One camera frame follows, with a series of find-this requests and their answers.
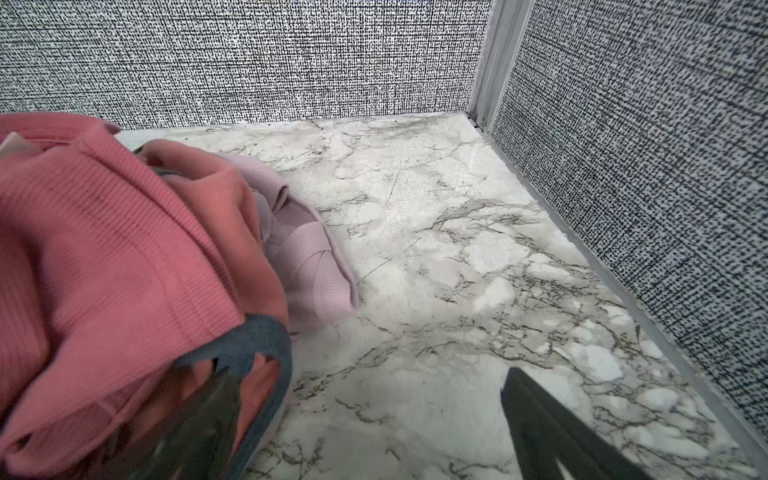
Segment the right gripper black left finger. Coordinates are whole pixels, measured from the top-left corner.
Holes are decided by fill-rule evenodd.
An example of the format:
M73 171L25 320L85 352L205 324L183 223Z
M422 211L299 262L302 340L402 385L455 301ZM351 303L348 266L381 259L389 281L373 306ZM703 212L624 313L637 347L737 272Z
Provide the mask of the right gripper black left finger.
M171 415L101 468L103 479L219 479L232 453L239 379L217 372Z

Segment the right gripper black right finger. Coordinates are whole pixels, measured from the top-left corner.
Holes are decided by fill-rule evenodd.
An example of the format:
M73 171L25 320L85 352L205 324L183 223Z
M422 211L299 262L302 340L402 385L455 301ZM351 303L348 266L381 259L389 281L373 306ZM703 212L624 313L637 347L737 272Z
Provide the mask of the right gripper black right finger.
M509 369L500 399L525 479L650 479L522 369Z

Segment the light pink cloth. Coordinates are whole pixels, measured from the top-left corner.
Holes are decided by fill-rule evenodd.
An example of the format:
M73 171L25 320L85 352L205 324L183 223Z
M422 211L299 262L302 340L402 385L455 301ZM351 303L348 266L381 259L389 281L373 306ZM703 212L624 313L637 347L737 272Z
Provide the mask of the light pink cloth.
M357 279L321 215L253 156L224 154L258 206L266 257L284 288L293 335L357 313Z

